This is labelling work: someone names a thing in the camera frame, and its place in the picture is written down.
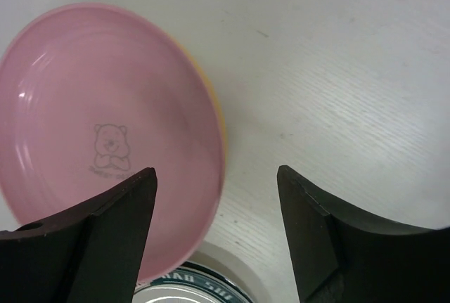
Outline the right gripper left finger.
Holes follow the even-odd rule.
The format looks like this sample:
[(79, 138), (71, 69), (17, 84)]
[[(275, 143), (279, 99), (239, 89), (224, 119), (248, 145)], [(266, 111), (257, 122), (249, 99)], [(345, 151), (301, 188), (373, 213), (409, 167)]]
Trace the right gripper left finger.
[(131, 302), (157, 192), (145, 168), (97, 196), (1, 232), (2, 302)]

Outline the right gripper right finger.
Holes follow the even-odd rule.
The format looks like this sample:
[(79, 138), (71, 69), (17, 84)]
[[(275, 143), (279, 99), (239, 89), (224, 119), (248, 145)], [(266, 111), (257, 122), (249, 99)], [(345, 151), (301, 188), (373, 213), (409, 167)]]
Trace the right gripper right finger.
[(367, 212), (283, 165), (278, 194), (301, 302), (448, 302), (449, 230)]

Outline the green rimmed lettered plate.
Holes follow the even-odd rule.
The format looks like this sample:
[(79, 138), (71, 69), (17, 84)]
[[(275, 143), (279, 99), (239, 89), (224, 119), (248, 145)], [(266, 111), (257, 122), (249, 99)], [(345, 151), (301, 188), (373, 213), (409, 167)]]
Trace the green rimmed lettered plate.
[(254, 300), (219, 272), (185, 262), (155, 280), (137, 283), (132, 302), (253, 303)]

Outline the grey rimmed plate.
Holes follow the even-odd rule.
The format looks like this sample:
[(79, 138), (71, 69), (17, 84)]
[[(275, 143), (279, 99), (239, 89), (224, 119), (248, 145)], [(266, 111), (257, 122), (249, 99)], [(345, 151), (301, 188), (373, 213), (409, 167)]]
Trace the grey rimmed plate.
[(243, 290), (253, 302), (272, 302), (259, 276), (243, 260), (222, 247), (205, 241), (189, 261), (220, 273)]

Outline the tan plate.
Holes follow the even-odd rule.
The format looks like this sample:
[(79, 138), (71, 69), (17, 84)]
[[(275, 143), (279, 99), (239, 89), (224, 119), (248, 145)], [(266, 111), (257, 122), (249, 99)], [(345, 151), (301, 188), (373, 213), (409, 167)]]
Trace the tan plate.
[(168, 34), (167, 36), (180, 49), (183, 55), (189, 60), (189, 62), (193, 66), (193, 69), (196, 71), (197, 75), (201, 79), (202, 85), (205, 88), (205, 92), (208, 95), (211, 108), (214, 111), (214, 116), (217, 123), (217, 128), (219, 131), (221, 141), (221, 184), (224, 185), (229, 153), (229, 138), (226, 130), (226, 122), (224, 118), (223, 109), (220, 100), (218, 98), (217, 92), (207, 73), (203, 70), (202, 66), (198, 63), (196, 58), (192, 56), (189, 50), (171, 34)]

